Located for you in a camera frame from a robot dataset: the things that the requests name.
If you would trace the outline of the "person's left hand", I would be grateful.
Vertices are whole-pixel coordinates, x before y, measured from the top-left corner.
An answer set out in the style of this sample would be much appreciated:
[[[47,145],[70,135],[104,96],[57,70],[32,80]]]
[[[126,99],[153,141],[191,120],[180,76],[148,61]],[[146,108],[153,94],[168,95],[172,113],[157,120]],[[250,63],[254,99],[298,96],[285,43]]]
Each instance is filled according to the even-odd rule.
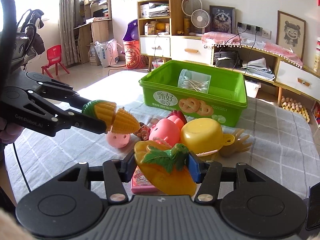
[[[15,142],[16,139],[21,135],[24,127],[13,123],[8,123],[3,118],[0,118],[0,121],[1,142],[4,144],[11,144]]]

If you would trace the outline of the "person's right hand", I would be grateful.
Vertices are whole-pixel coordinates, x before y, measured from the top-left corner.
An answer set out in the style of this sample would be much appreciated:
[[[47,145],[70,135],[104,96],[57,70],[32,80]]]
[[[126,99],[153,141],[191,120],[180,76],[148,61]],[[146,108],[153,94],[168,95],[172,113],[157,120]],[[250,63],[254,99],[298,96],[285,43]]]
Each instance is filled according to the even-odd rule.
[[[1,209],[0,214],[0,236],[1,240],[33,240],[32,235],[19,226],[14,218]]]

